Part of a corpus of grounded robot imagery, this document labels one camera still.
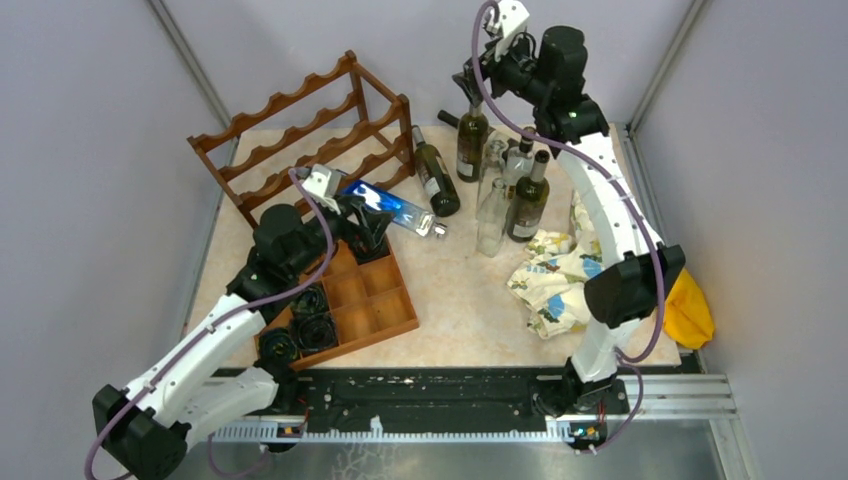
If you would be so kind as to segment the wooden compartment tray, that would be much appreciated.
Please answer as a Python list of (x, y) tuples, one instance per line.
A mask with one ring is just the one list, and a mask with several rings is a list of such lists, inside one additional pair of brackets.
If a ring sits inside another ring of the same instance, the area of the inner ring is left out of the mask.
[[(339, 344), (313, 355), (304, 356), (300, 353), (299, 360), (285, 364), (296, 371), (370, 347), (419, 327), (416, 311), (390, 246), (386, 256), (363, 263), (354, 258), (346, 244), (341, 243), (328, 269), (316, 282), (323, 286), (327, 295), (330, 307), (328, 313), (335, 320)], [(289, 305), (297, 296), (255, 336), (258, 356), (258, 339), (263, 332), (286, 328), (291, 335), (293, 317)]]

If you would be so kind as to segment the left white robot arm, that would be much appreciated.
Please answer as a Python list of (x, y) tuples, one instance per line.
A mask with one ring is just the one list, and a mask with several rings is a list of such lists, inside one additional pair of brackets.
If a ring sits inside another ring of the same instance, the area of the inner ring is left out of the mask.
[(97, 437), (85, 458), (86, 478), (94, 478), (95, 456), (105, 450), (127, 477), (164, 479), (195, 445), (211, 442), (237, 418), (267, 407), (285, 414), (297, 406), (293, 370), (268, 361), (226, 384), (204, 383), (239, 344), (321, 278), (338, 242), (355, 253), (381, 250), (393, 213), (374, 210), (357, 195), (334, 197), (330, 206), (304, 199), (314, 213), (309, 221), (291, 204), (261, 215), (245, 266), (187, 337), (125, 387), (107, 384), (97, 392)]

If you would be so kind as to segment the dark wine bottle beige label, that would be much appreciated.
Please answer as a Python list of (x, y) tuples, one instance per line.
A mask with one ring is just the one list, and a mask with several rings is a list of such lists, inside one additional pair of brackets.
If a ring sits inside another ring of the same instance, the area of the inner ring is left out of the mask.
[(414, 164), (431, 210), (438, 217), (457, 213), (461, 201), (438, 149), (428, 143), (418, 125), (411, 127)]

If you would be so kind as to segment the blue square glass bottle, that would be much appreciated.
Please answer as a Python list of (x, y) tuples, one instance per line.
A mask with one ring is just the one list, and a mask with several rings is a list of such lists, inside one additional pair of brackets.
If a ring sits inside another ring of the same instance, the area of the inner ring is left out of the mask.
[(355, 180), (341, 193), (357, 195), (365, 200), (369, 208), (391, 213), (394, 224), (420, 237), (443, 238), (447, 234), (447, 226), (438, 221), (433, 212), (363, 180)]

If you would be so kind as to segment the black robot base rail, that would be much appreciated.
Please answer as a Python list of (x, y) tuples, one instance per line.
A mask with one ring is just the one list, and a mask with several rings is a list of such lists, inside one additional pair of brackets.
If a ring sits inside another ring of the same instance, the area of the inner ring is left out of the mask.
[(607, 387), (568, 399), (560, 367), (311, 368), (287, 396), (250, 407), (205, 447), (280, 452), (308, 444), (559, 444), (595, 455), (641, 422), (734, 420), (721, 375), (620, 369)]

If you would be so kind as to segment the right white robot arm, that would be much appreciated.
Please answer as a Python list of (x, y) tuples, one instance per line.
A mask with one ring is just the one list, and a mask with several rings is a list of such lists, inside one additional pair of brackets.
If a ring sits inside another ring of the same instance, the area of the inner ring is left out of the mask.
[(602, 398), (600, 384), (613, 377), (623, 348), (643, 321), (654, 316), (662, 329), (665, 303), (685, 263), (680, 246), (666, 246), (636, 204), (615, 160), (577, 149), (584, 138), (606, 136), (608, 122), (584, 91), (588, 52), (582, 31), (548, 28), (535, 39), (525, 28), (488, 30), (490, 41), (472, 42), (472, 56), (454, 79), (470, 99), (494, 104), (512, 93), (532, 107), (534, 140), (550, 147), (571, 177), (594, 226), (603, 269), (587, 281), (590, 320), (568, 361), (573, 378), (563, 398), (576, 412)]

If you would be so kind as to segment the dark wine bottle grey label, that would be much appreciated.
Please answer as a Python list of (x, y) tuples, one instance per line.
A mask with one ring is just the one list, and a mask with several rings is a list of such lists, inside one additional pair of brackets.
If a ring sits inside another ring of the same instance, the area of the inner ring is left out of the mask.
[(460, 180), (473, 183), (479, 180), (483, 150), (488, 137), (489, 122), (483, 105), (470, 105), (459, 119), (457, 127), (456, 171)]

